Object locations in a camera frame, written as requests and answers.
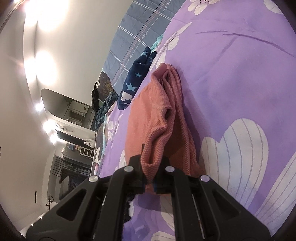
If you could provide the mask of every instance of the blue sock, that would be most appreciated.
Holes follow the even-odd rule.
[[[149,68],[156,54],[157,52],[155,51],[151,53],[150,48],[147,47],[141,56],[134,61],[132,67],[128,71],[122,91],[120,92],[117,101],[118,109],[124,110],[131,103],[143,79],[148,74]]]

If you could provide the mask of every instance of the triangular cutout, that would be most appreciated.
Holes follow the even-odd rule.
[[[213,196],[224,220],[229,220],[239,215],[238,210],[233,207],[219,192],[213,191]]]
[[[78,209],[82,203],[82,200],[86,194],[86,190],[80,190],[74,197],[68,200],[63,206],[61,206],[58,211],[57,215],[62,218],[65,218],[69,221],[73,221],[76,217]]]

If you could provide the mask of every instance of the silver screw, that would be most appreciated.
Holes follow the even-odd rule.
[[[208,175],[202,175],[200,180],[207,183],[210,180],[210,177]]]
[[[133,171],[133,167],[132,166],[126,166],[124,168],[124,171],[126,171],[126,172],[132,172]]]
[[[166,170],[167,172],[173,172],[173,171],[175,170],[175,168],[172,167],[172,166],[167,166],[167,167],[165,168],[165,170]]]
[[[93,175],[93,176],[90,176],[90,177],[89,177],[89,181],[90,181],[91,183],[95,183],[95,182],[97,182],[98,179],[99,179],[99,177],[96,176],[96,175]]]

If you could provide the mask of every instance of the orange towel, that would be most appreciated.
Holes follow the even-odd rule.
[[[184,118],[180,78],[171,65],[162,63],[132,101],[125,146],[127,162],[138,154],[148,183],[162,156],[186,175],[198,177],[205,173],[197,164],[193,138]]]

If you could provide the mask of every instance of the star print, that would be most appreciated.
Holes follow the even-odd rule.
[[[141,54],[141,56],[142,56],[142,55],[145,55],[145,56],[147,57],[147,53],[148,53],[148,52],[144,51],[144,52]]]
[[[137,89],[137,87],[133,87],[131,84],[126,84],[126,86],[128,87],[128,90],[131,90],[133,92],[135,92],[135,89]]]

